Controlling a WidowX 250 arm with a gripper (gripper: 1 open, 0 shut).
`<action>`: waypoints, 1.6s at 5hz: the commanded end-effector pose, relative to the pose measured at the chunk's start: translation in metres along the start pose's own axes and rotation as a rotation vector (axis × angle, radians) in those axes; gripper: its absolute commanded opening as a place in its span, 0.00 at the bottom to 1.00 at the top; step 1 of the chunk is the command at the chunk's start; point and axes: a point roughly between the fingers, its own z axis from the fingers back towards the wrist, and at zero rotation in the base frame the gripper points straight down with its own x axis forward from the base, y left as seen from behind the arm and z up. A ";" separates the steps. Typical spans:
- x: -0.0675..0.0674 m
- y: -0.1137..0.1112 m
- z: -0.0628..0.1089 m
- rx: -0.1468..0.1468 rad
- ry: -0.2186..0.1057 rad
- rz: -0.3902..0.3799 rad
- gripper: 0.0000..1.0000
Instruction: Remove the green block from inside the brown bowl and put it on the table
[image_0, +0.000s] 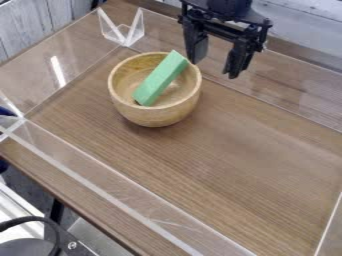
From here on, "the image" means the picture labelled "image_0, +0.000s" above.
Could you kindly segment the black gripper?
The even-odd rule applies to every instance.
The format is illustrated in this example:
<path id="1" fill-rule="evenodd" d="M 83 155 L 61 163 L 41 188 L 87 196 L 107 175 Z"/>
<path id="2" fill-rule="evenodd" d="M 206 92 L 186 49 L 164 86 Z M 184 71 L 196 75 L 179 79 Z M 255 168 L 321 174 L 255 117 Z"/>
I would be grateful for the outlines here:
<path id="1" fill-rule="evenodd" d="M 235 79 L 248 67 L 254 50 L 264 47 L 272 21 L 251 7 L 252 0 L 180 0 L 187 58 L 198 64 L 208 50 L 208 34 L 234 42 L 223 73 Z"/>

